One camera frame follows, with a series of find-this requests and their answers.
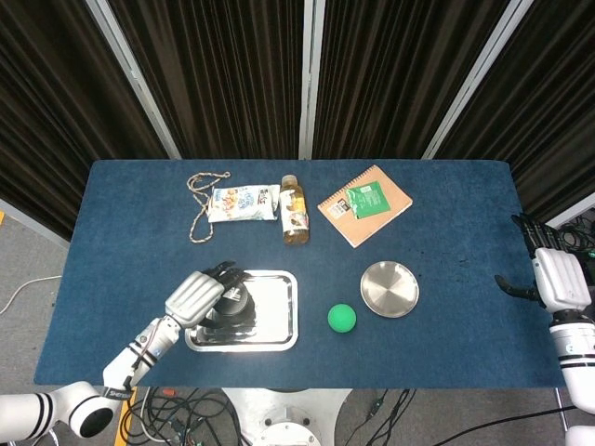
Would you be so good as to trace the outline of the white partition base rail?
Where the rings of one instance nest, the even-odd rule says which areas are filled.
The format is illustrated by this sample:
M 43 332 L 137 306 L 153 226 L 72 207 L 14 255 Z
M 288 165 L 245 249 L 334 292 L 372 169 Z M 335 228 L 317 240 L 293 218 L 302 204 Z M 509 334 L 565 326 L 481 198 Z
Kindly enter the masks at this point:
M 558 229 L 576 217 L 584 215 L 590 209 L 595 209 L 595 191 L 548 220 L 546 225 Z
M 6 202 L 5 200 L 0 199 L 0 211 L 3 211 L 9 217 L 15 219 L 23 226 L 27 227 L 30 230 L 33 230 L 40 236 L 48 239 L 49 241 L 53 242 L 55 245 L 64 248 L 66 250 L 70 247 L 70 242 L 66 239 L 59 236 L 56 232 L 49 229 L 47 226 L 39 223 L 34 218 L 28 216 L 24 212 L 20 211 L 15 206 L 11 205 L 10 203 Z

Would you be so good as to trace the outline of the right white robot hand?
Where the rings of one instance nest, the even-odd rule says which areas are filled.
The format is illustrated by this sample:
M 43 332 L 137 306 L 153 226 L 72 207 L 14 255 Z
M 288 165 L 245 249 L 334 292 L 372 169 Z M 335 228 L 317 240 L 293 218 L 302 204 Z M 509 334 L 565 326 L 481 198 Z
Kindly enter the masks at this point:
M 524 213 L 512 215 L 511 220 L 522 233 L 535 274 L 535 285 L 532 288 L 515 287 L 501 275 L 496 275 L 500 290 L 512 297 L 535 301 L 550 314 L 585 310 L 591 304 L 587 281 L 578 258 L 560 232 Z

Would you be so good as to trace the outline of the white snack bag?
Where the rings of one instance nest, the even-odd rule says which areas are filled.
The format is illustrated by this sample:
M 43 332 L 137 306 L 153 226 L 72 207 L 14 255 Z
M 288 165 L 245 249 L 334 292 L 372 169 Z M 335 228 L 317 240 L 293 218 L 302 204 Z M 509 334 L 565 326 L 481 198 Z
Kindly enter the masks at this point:
M 207 207 L 209 223 L 276 220 L 279 185 L 214 188 Z

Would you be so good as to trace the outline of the white partition post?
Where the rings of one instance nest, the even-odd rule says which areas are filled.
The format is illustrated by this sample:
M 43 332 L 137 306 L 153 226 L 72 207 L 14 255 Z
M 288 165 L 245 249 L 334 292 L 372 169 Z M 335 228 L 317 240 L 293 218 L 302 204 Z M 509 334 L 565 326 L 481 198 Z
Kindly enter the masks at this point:
M 115 17 L 108 0 L 85 0 L 89 12 L 99 27 L 110 50 L 117 59 L 126 80 L 129 82 L 141 108 L 159 138 L 165 153 L 170 159 L 182 158 L 176 142 L 165 122 L 161 111 L 141 71 L 131 45 Z
M 535 0 L 508 0 L 494 29 L 473 62 L 461 87 L 421 155 L 422 160 L 433 159 L 453 129 L 462 112 L 481 86 L 502 50 L 522 23 Z
M 298 159 L 313 154 L 326 0 L 304 0 Z

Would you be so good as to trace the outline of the amber tea bottle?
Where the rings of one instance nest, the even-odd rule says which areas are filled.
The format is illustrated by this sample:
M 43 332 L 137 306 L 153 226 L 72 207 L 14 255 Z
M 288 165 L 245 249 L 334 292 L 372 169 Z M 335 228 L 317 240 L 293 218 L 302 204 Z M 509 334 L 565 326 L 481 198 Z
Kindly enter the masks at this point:
M 310 238 L 310 225 L 305 194 L 294 175 L 282 178 L 279 207 L 284 242 L 288 245 L 306 243 Z

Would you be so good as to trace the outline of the black cylindrical can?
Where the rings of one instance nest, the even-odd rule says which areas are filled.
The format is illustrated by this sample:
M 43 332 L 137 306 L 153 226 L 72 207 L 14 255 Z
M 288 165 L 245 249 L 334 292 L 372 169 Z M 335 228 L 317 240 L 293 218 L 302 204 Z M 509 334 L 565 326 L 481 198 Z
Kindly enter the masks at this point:
M 256 317 L 254 299 L 244 282 L 228 290 L 213 310 L 212 322 L 216 329 L 248 323 Z

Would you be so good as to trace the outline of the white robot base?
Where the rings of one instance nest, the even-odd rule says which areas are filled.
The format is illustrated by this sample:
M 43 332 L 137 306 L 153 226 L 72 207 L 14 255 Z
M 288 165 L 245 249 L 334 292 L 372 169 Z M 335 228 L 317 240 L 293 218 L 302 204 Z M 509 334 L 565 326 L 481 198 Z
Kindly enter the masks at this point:
M 271 390 L 226 388 L 251 446 L 335 446 L 349 388 Z

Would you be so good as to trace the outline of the rectangular steel tray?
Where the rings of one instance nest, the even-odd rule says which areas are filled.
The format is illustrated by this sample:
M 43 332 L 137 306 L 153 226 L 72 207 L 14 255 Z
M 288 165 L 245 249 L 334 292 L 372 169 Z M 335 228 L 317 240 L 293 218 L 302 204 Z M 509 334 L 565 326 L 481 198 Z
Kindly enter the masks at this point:
M 292 348 L 298 339 L 298 285 L 284 270 L 249 270 L 245 282 L 255 303 L 253 321 L 226 328 L 202 325 L 185 331 L 188 348 L 198 352 L 253 353 Z

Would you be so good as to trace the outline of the dark pleated curtain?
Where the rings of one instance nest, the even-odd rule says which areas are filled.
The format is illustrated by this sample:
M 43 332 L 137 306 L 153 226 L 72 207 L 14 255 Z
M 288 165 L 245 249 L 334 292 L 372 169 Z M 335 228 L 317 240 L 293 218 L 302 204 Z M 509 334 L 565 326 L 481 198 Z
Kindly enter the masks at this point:
M 295 159 L 304 0 L 109 0 L 185 159 Z
M 595 192 L 595 0 L 534 0 L 436 156 L 508 163 L 542 221 Z
M 0 200 L 69 240 L 93 163 L 165 157 L 85 0 L 0 0 Z
M 420 158 L 508 3 L 326 0 L 313 158 Z

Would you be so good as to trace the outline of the round steel plate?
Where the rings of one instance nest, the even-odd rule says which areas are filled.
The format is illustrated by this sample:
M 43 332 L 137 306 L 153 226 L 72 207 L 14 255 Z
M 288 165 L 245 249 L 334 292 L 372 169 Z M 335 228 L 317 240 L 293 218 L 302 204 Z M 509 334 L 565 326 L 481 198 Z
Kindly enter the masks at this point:
M 360 293 L 371 311 L 391 319 L 410 313 L 420 295 L 415 275 L 394 261 L 379 261 L 369 266 L 360 280 Z

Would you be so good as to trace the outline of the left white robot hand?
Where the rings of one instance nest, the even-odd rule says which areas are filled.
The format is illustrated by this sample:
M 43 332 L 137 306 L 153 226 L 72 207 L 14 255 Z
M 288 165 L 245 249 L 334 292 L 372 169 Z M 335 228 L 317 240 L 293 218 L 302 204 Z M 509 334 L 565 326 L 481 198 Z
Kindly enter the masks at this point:
M 166 300 L 165 314 L 181 328 L 202 325 L 214 328 L 214 306 L 223 295 L 252 276 L 236 268 L 234 261 L 224 261 L 215 267 L 193 272 Z

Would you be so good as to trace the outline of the blue table cloth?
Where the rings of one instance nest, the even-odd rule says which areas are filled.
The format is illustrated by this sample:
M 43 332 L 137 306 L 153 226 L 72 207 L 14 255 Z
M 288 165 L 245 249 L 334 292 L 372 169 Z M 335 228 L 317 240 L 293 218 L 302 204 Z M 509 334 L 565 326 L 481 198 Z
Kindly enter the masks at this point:
M 56 306 L 34 380 L 97 384 L 103 368 L 194 271 L 233 260 L 297 280 L 298 338 L 282 352 L 195 352 L 177 343 L 144 377 L 188 387 L 557 387 L 563 382 L 548 313 L 503 293 L 534 274 L 511 216 L 521 209 L 509 166 L 498 161 L 382 160 L 412 206 L 353 248 L 317 205 L 360 175 L 366 160 L 99 161 L 92 165 Z M 277 222 L 217 225 L 191 243 L 198 172 L 227 184 L 273 184 L 295 175 L 306 195 L 309 241 L 284 243 Z M 419 299 L 406 316 L 376 315 L 360 280 L 379 261 L 405 265 Z M 350 305 L 357 322 L 334 332 L 327 313 Z

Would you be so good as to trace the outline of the kraft spiral notebook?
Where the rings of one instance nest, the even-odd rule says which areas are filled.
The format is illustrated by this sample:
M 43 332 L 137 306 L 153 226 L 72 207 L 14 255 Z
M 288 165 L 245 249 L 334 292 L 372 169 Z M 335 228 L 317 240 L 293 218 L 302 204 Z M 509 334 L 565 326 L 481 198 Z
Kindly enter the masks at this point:
M 347 198 L 347 189 L 374 181 L 380 183 L 390 210 L 375 216 L 356 219 Z M 407 195 L 379 166 L 373 164 L 358 177 L 317 205 L 318 210 L 353 247 L 357 248 L 383 229 L 413 204 Z

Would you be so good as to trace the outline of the green sachet packet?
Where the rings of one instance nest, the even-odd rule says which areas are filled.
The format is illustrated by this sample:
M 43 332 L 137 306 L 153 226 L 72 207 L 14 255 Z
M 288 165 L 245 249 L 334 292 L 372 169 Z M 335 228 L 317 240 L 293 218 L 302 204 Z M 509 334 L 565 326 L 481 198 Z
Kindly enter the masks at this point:
M 347 198 L 356 219 L 375 216 L 390 210 L 389 202 L 378 181 L 348 188 Z

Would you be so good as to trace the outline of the green ball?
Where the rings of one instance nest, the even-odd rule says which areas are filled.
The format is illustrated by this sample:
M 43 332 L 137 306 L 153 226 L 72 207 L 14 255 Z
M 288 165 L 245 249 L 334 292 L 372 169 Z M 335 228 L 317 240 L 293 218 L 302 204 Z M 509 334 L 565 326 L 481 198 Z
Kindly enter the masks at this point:
M 327 313 L 327 323 L 336 333 L 345 334 L 350 332 L 355 327 L 356 322 L 356 312 L 348 304 L 335 304 Z

